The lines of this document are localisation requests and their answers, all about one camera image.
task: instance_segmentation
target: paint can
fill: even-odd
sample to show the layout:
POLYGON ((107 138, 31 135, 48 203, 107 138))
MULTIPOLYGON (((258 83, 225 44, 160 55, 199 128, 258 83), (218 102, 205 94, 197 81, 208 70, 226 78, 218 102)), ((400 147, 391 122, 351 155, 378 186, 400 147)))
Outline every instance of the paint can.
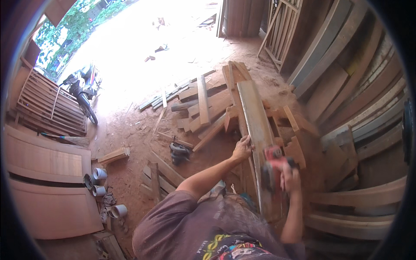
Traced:
POLYGON ((94 197, 97 197, 97 196, 104 196, 104 195, 105 195, 105 193, 106 193, 106 191, 105 191, 105 187, 104 187, 104 186, 97 186, 97 185, 94 185, 94 186, 92 187, 92 195, 94 195, 94 197))
POLYGON ((112 218, 121 218, 127 215, 127 208, 124 204, 115 205, 111 207, 111 210, 108 212, 112 218))
POLYGON ((94 185, 97 184, 97 181, 91 174, 84 175, 84 186, 90 191, 94 185))
POLYGON ((107 170, 102 168, 94 168, 93 173, 94 178, 98 179, 107 179, 107 170))

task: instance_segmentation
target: brown t-shirt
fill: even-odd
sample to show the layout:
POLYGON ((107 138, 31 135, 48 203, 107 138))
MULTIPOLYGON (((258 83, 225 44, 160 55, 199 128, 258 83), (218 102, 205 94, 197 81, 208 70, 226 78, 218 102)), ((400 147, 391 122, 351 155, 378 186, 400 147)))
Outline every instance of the brown t-shirt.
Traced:
POLYGON ((133 250, 145 259, 305 259, 303 244, 282 244, 247 203, 218 187, 197 201, 175 191, 144 216, 133 250))

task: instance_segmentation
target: broom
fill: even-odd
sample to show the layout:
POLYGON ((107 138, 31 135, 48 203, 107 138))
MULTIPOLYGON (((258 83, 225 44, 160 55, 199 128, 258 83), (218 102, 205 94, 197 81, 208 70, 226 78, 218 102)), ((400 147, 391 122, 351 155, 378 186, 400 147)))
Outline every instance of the broom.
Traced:
POLYGON ((89 140, 85 137, 77 137, 77 136, 54 136, 52 134, 47 134, 47 133, 40 133, 43 136, 49 136, 49 137, 53 137, 53 138, 59 138, 59 139, 63 139, 71 144, 75 144, 78 146, 82 146, 82 147, 86 147, 88 148, 89 146, 89 140))

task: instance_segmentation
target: person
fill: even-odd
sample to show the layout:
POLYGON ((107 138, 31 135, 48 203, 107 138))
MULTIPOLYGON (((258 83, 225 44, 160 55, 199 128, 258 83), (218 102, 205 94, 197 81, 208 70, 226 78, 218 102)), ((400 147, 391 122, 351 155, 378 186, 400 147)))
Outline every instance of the person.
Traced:
POLYGON ((290 198, 281 236, 225 187, 213 188, 248 159, 250 136, 237 142, 230 158, 186 180, 147 213, 132 243, 138 259, 305 259, 300 176, 287 164, 281 179, 290 198))

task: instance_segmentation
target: sunlit ground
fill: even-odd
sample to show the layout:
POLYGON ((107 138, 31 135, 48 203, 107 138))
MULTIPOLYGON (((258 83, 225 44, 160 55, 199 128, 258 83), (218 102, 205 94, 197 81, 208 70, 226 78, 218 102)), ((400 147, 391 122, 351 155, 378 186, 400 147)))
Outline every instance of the sunlit ground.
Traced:
POLYGON ((108 22, 100 25, 81 46, 65 68, 58 84, 84 64, 95 61, 103 82, 94 109, 99 118, 127 110, 133 102, 173 87, 189 77, 208 71, 224 56, 223 39, 215 28, 198 29, 195 20, 208 18, 216 9, 205 9, 209 1, 141 0, 108 22), (165 26, 158 17, 164 17, 165 26), (167 44, 169 50, 155 53, 167 44), (144 62, 152 55, 156 60, 144 62))

